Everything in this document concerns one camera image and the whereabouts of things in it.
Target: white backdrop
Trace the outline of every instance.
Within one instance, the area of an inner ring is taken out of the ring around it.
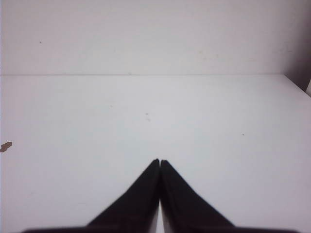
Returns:
[[[309,0],[2,0],[2,74],[283,74]]]

